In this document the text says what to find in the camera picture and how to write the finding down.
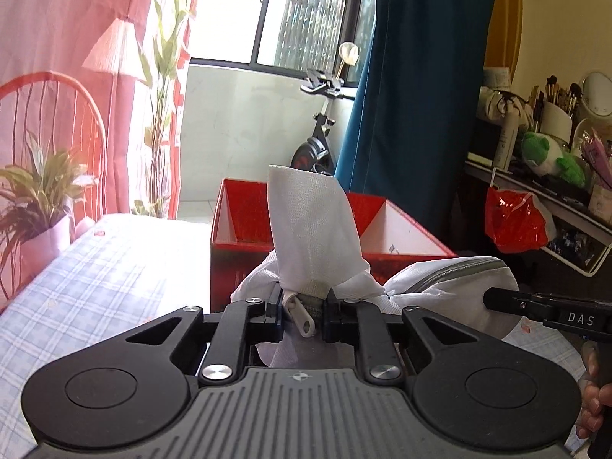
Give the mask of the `right human hand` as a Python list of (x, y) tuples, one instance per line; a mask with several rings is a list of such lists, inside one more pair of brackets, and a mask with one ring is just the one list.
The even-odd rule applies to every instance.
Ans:
[(587, 341), (581, 349), (585, 373), (579, 382), (582, 395), (581, 412), (576, 421), (576, 433), (586, 439), (599, 431), (605, 421), (603, 412), (611, 406), (611, 386), (599, 386), (599, 348)]

